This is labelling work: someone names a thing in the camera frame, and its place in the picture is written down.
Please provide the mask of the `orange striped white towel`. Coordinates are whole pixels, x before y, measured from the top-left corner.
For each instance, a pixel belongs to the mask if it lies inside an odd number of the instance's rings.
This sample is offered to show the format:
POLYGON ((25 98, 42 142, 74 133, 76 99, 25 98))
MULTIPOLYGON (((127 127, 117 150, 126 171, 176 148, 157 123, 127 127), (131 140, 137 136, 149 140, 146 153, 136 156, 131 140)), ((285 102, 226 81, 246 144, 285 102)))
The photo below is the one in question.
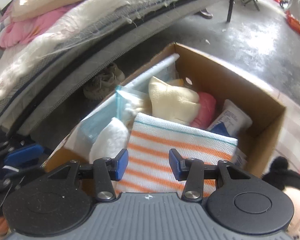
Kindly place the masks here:
POLYGON ((230 161, 238 140, 139 113, 127 144, 128 165, 115 192, 182 194, 183 169, 193 159, 206 165, 230 161))

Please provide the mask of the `black-haired plush doll red dress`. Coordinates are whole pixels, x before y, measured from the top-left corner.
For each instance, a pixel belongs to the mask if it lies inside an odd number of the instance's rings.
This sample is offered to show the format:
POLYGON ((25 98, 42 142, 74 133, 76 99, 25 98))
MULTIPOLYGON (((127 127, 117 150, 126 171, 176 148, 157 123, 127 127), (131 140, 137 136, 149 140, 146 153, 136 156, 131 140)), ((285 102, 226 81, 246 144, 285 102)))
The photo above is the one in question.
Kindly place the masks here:
POLYGON ((262 180, 285 193, 294 205, 294 215, 286 230, 293 239, 300 239, 300 174, 289 169, 288 160, 278 156, 262 180))

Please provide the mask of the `white fluffy cloth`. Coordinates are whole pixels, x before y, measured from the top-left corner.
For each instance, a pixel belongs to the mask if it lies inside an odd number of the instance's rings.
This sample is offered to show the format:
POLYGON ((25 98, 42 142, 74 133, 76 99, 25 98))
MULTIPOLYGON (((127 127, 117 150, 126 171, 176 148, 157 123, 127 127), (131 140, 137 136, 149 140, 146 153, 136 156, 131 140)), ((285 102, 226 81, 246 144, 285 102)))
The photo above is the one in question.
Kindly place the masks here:
POLYGON ((96 159, 115 158, 117 154, 127 147, 130 132, 117 118, 112 118, 110 123, 100 132, 89 152, 89 163, 96 159))

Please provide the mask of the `blue plastic packet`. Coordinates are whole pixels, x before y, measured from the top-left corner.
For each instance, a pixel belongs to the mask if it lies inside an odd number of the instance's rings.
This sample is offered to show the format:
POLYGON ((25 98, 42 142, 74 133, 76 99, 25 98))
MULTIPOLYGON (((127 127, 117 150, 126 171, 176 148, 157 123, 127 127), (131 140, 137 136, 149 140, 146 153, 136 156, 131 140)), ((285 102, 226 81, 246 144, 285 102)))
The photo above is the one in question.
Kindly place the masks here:
POLYGON ((152 113, 148 86, 117 86, 115 93, 104 102, 89 118, 83 121, 80 131, 91 142, 94 142, 112 118, 120 120, 128 129, 138 113, 152 113))

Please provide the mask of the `white tissue pack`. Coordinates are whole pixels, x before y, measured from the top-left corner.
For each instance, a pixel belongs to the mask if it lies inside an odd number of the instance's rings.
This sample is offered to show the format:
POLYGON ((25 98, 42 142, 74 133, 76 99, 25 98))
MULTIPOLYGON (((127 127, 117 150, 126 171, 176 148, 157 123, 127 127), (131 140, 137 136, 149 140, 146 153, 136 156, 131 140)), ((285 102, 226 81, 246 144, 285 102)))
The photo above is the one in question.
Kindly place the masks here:
POLYGON ((226 137, 236 138, 253 124, 252 119, 231 100, 226 99, 222 113, 210 124, 207 130, 226 137))

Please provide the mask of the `beige plush toy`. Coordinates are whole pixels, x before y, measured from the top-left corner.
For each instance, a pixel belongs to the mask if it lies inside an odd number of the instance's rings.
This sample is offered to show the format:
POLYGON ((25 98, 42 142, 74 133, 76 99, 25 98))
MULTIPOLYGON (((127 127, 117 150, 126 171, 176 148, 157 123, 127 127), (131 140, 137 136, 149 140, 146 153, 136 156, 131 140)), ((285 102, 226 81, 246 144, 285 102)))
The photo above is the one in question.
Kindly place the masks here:
POLYGON ((156 118, 189 125, 199 113, 199 95, 188 88, 169 85, 153 76, 148 92, 156 118))

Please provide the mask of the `pink knitted item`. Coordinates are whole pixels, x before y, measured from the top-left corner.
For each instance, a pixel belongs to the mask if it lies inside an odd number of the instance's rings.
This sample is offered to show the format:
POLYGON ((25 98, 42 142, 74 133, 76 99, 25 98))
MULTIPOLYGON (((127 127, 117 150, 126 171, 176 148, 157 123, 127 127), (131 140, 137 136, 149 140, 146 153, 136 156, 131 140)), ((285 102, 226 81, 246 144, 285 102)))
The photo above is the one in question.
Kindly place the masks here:
POLYGON ((190 123, 190 126, 207 129, 215 116, 216 99, 209 93, 199 92, 198 95, 200 109, 196 118, 190 123))

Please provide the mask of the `worn beige sneaker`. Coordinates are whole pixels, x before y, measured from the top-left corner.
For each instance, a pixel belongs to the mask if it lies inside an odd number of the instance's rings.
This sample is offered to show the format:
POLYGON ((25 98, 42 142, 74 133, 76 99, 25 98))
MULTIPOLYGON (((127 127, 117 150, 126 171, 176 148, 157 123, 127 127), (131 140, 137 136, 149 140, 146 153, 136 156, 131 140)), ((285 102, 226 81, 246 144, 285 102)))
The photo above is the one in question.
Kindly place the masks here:
POLYGON ((112 62, 84 85, 83 94, 89 100, 103 100, 124 80, 125 74, 112 62))

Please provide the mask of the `plaid floral tablecloth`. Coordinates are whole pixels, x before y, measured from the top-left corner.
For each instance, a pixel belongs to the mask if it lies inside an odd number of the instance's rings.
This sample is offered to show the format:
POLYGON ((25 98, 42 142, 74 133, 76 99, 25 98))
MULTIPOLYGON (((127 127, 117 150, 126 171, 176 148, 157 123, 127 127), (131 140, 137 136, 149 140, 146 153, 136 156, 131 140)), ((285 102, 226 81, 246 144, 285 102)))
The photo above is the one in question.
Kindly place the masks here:
POLYGON ((289 168, 300 173, 300 105, 276 89, 273 94, 286 110, 272 157, 285 157, 289 168))

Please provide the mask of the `pink blanket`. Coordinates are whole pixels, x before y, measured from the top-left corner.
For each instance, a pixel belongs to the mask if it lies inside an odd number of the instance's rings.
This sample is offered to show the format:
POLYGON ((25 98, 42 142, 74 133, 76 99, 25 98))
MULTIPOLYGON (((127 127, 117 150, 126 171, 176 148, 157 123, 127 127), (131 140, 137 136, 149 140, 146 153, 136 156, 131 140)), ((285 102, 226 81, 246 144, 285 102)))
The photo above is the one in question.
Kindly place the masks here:
POLYGON ((78 3, 57 8, 40 16, 14 22, 11 17, 12 5, 9 5, 0 20, 0 49, 25 45, 45 33, 59 18, 78 3))

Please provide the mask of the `bed with mattress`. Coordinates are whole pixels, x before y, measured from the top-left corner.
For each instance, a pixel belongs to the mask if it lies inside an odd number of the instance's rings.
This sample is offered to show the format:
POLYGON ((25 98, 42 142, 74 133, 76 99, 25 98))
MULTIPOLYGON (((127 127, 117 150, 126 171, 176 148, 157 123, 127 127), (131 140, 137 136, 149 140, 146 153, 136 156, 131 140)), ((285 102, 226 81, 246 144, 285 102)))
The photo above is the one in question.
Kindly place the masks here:
POLYGON ((144 0, 113 12, 66 12, 0 59, 0 129, 27 135, 75 90, 137 44, 220 0, 144 0))

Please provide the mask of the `red orange bag on floor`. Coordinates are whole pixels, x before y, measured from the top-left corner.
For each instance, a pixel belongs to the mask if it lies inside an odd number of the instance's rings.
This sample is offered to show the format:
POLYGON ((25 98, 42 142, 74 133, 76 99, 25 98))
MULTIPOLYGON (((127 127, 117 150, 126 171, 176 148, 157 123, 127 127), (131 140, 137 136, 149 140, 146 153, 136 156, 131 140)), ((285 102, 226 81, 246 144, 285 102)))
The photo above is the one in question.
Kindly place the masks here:
POLYGON ((286 21, 291 29, 296 31, 298 34, 300 34, 300 21, 294 18, 289 10, 285 12, 286 14, 286 21))

